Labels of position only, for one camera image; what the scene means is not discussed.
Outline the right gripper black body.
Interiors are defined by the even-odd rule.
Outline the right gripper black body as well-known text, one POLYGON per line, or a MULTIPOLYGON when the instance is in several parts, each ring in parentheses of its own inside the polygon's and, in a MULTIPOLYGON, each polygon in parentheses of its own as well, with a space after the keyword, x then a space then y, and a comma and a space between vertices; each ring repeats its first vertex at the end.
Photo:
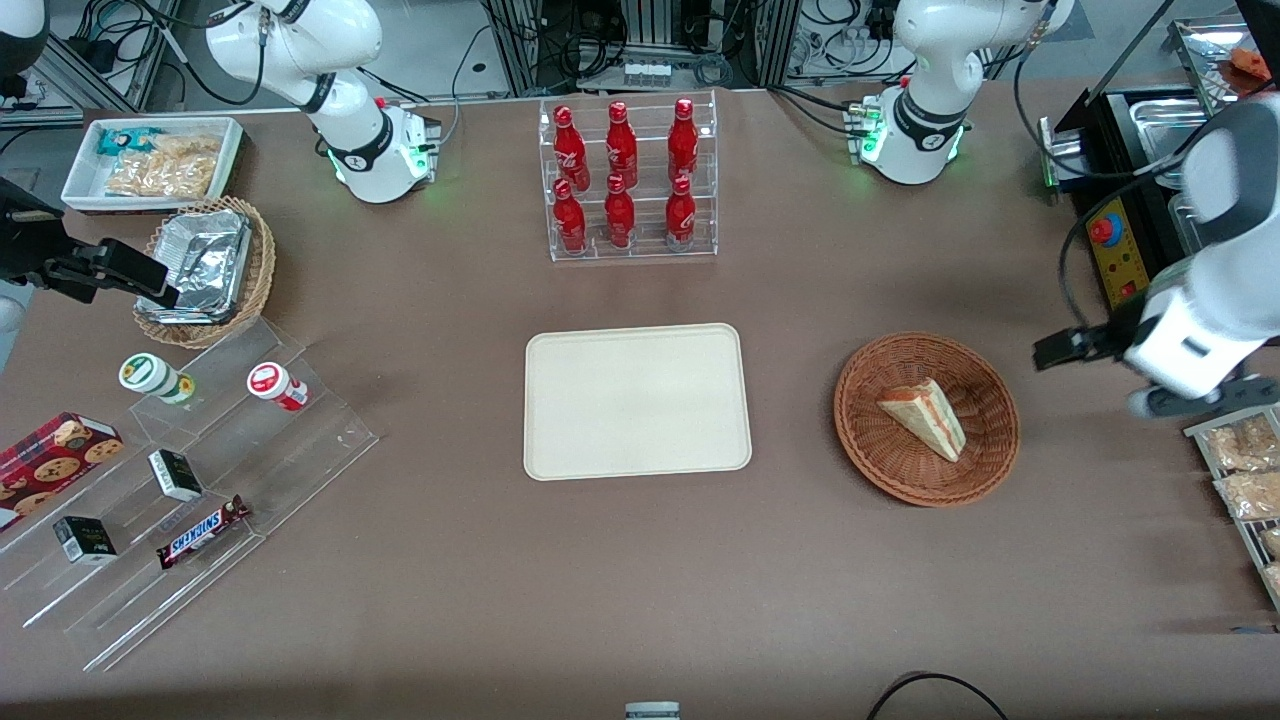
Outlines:
POLYGON ((10 284, 63 286, 46 263, 67 250, 63 211, 9 179, 1 181, 1 279, 10 284))

